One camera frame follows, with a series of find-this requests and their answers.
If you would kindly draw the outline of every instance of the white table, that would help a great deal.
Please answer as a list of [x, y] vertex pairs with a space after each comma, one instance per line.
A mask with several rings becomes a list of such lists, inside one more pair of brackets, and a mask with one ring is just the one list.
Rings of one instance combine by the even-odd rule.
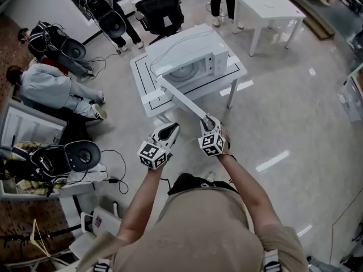
[[[229, 56], [235, 54], [229, 49]], [[140, 97], [143, 97], [159, 88], [155, 83], [155, 76], [150, 71], [150, 60], [146, 53], [134, 58], [130, 61], [132, 73], [134, 75], [137, 89]], [[232, 84], [231, 92], [227, 102], [227, 107], [231, 108], [233, 97], [237, 91], [239, 78], [247, 74], [246, 68], [241, 62], [234, 63], [227, 67], [224, 75], [214, 77], [212, 75], [195, 80], [193, 83], [187, 84], [179, 88], [179, 91], [185, 94], [189, 99], [196, 100], [211, 92], [219, 91], [225, 85]], [[169, 119], [164, 115], [164, 112], [178, 106], [178, 101], [174, 97], [169, 97], [167, 94], [150, 101], [143, 105], [148, 117], [158, 117], [162, 122], [169, 122]]]
[[266, 24], [269, 28], [277, 19], [295, 19], [295, 27], [287, 41], [285, 47], [288, 49], [290, 42], [293, 40], [294, 35], [299, 30], [305, 14], [292, 4], [289, 0], [235, 0], [234, 6], [234, 25], [233, 33], [236, 34], [238, 30], [238, 22], [243, 8], [248, 8], [256, 18], [256, 28], [254, 38], [252, 39], [249, 55], [255, 54], [257, 42], [259, 40], [261, 29]]

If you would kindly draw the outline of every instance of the table leg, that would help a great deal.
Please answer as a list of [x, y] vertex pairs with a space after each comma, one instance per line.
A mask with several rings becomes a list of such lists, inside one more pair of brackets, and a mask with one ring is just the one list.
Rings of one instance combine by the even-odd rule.
[[257, 46], [257, 42], [259, 41], [259, 37], [260, 37], [260, 34], [261, 34], [261, 29], [262, 29], [261, 24], [257, 25], [257, 27], [255, 28], [254, 38], [252, 39], [250, 52], [248, 53], [250, 55], [250, 57], [253, 57], [254, 54], [255, 54], [255, 49], [256, 49], [256, 46]]
[[267, 27], [269, 28], [269, 29], [271, 29], [272, 27], [273, 27], [273, 23], [274, 23], [275, 21], [273, 20], [273, 19], [271, 19], [270, 21], [269, 21], [269, 23], [268, 23], [268, 25], [267, 25]]
[[156, 115], [156, 118], [162, 121], [164, 124], [169, 124], [171, 121], [168, 119], [168, 117], [165, 116], [164, 113]]
[[228, 102], [227, 102], [227, 108], [229, 108], [229, 109], [233, 107], [232, 106], [233, 97], [234, 97], [234, 94], [237, 91], [238, 81], [239, 81], [239, 79], [235, 79], [232, 82], [231, 92], [229, 93]]
[[240, 29], [238, 28], [238, 22], [240, 19], [240, 14], [239, 14], [240, 7], [241, 7], [241, 4], [239, 3], [239, 0], [235, 0], [234, 1], [233, 29], [232, 29], [233, 34], [237, 34], [238, 32], [240, 32]]
[[296, 20], [295, 27], [294, 27], [294, 29], [293, 29], [293, 31], [292, 31], [292, 33], [291, 33], [290, 37], [289, 37], [288, 42], [287, 42], [287, 43], [286, 43], [286, 45], [285, 45], [285, 48], [286, 48], [286, 49], [289, 49], [289, 46], [290, 46], [291, 41], [294, 39], [294, 36], [295, 36], [296, 32], [297, 32], [297, 31], [300, 29], [300, 27], [301, 27], [301, 23], [302, 23], [302, 19], [297, 19], [297, 20]]

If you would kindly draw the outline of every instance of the black office chair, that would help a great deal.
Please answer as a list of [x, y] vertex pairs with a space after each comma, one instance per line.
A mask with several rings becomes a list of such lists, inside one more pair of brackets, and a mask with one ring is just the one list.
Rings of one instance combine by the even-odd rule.
[[184, 22], [179, 0], [142, 0], [136, 3], [136, 9], [143, 15], [139, 21], [144, 29], [159, 35], [150, 44], [176, 34]]

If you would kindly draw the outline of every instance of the white wall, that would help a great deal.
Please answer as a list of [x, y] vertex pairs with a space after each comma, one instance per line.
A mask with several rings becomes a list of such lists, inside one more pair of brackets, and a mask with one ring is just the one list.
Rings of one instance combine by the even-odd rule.
[[59, 23], [73, 39], [84, 42], [99, 31], [72, 0], [11, 0], [5, 14], [20, 27], [33, 28], [37, 22]]

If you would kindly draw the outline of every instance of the light blue jacket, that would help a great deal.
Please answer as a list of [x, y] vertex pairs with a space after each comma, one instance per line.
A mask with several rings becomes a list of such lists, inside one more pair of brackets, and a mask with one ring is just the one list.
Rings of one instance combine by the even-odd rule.
[[36, 63], [22, 74], [20, 95], [39, 104], [60, 109], [69, 97], [71, 80], [54, 66]]

